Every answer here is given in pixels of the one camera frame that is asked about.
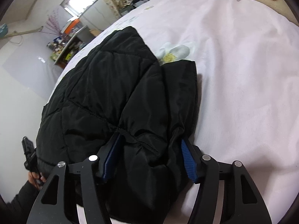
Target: ceiling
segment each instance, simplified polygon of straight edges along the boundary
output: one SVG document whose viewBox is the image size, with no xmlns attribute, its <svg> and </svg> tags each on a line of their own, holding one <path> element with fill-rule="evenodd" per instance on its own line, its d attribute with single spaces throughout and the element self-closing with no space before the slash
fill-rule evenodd
<svg viewBox="0 0 299 224">
<path fill-rule="evenodd" d="M 14 0 L 4 14 L 0 24 L 10 24 L 27 19 L 36 1 L 37 0 Z"/>
</svg>

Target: white cloth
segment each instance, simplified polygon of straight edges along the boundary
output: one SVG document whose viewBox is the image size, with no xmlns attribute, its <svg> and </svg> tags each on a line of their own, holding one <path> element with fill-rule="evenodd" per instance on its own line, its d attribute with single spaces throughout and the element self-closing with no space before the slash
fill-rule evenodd
<svg viewBox="0 0 299 224">
<path fill-rule="evenodd" d="M 254 0 L 150 0 L 75 55 L 58 82 L 126 26 L 156 56 L 184 45 L 176 57 L 194 60 L 202 78 L 194 143 L 217 161 L 241 161 L 276 224 L 299 192 L 299 28 Z M 182 193 L 165 223 L 187 223 L 197 189 Z"/>
</svg>

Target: jacket sleeve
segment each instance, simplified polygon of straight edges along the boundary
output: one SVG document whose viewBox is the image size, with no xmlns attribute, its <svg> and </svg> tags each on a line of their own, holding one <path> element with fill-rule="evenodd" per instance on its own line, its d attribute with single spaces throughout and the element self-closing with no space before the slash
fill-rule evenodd
<svg viewBox="0 0 299 224">
<path fill-rule="evenodd" d="M 21 224 L 26 224 L 38 192 L 39 191 L 27 181 L 12 202 L 6 204 L 12 216 Z"/>
</svg>

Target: black quilted jacket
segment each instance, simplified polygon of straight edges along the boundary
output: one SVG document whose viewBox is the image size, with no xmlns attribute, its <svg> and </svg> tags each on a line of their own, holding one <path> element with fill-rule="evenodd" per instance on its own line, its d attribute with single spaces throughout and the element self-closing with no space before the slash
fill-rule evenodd
<svg viewBox="0 0 299 224">
<path fill-rule="evenodd" d="M 162 223 L 188 181 L 180 144 L 193 131 L 196 109 L 194 62 L 160 66 L 134 28 L 114 31 L 44 107 L 38 167 L 48 176 L 59 161 L 83 161 L 120 132 L 126 143 L 106 184 L 108 212 L 127 223 Z"/>
</svg>

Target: black clothing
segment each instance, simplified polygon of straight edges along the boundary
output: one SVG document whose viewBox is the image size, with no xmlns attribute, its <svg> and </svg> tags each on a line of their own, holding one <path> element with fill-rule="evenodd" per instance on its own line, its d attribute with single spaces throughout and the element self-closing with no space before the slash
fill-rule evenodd
<svg viewBox="0 0 299 224">
<path fill-rule="evenodd" d="M 26 224 L 38 190 L 28 181 L 10 203 L 0 195 L 0 221 L 3 224 Z"/>
<path fill-rule="evenodd" d="M 132 27 L 114 31 L 68 72 L 42 112 L 38 169 L 81 162 L 124 135 L 116 176 L 104 187 L 111 217 L 162 223 L 188 177 L 181 138 L 197 116 L 195 63 L 159 65 Z"/>
</svg>

